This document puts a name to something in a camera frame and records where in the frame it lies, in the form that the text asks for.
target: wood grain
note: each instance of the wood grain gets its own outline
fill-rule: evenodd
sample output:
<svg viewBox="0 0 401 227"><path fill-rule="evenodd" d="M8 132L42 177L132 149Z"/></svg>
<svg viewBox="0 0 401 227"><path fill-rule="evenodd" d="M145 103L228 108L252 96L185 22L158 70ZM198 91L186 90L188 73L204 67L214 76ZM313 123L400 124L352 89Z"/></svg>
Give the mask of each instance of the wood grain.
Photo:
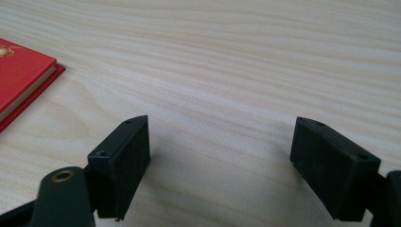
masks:
<svg viewBox="0 0 401 227"><path fill-rule="evenodd" d="M0 134L0 213L147 114L152 163L97 226L368 226L288 156L300 115L401 168L400 25L397 0L1 1L0 36L66 71Z"/></svg>

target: wooden table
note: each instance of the wooden table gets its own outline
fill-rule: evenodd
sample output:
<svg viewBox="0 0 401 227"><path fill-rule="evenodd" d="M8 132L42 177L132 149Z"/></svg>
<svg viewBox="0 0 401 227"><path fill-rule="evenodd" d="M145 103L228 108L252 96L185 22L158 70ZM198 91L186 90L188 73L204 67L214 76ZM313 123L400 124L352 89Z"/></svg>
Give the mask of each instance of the wooden table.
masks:
<svg viewBox="0 0 401 227"><path fill-rule="evenodd" d="M289 161L296 116L401 168L401 2L1 1L0 36L66 67L0 134L0 213L147 114L152 163L123 222L334 221Z"/></svg>

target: light wooden surface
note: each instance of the light wooden surface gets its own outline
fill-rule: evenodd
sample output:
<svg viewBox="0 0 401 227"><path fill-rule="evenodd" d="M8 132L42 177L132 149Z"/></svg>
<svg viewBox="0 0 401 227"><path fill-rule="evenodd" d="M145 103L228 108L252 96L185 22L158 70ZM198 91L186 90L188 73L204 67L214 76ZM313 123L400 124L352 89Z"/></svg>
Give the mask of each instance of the light wooden surface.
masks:
<svg viewBox="0 0 401 227"><path fill-rule="evenodd" d="M401 169L398 0L8 0L0 36L66 67L0 134L0 213L143 114L152 163L126 220L97 226L368 226L292 167L297 115Z"/></svg>

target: black 3d-printed part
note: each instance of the black 3d-printed part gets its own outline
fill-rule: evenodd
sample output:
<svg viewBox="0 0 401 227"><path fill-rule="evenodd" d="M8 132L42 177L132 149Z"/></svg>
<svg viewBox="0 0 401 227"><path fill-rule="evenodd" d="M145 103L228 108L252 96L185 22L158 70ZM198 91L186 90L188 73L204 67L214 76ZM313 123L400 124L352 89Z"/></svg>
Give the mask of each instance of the black 3d-printed part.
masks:
<svg viewBox="0 0 401 227"><path fill-rule="evenodd" d="M89 185L100 218L124 219L149 162L147 116L121 123L88 155L87 177L102 181Z"/></svg>
<svg viewBox="0 0 401 227"><path fill-rule="evenodd" d="M45 176L30 227L95 226L86 188L85 173L79 167L62 168Z"/></svg>
<svg viewBox="0 0 401 227"><path fill-rule="evenodd" d="M332 218L361 221L380 159L321 122L298 117L290 160Z"/></svg>

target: red book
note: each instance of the red book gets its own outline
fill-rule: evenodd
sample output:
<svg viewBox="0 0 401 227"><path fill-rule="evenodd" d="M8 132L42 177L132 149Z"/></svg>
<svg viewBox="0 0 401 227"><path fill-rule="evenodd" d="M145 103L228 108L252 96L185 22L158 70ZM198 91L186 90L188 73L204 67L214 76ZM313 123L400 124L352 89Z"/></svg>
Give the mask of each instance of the red book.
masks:
<svg viewBox="0 0 401 227"><path fill-rule="evenodd" d="M64 69L52 57L0 38L0 132Z"/></svg>

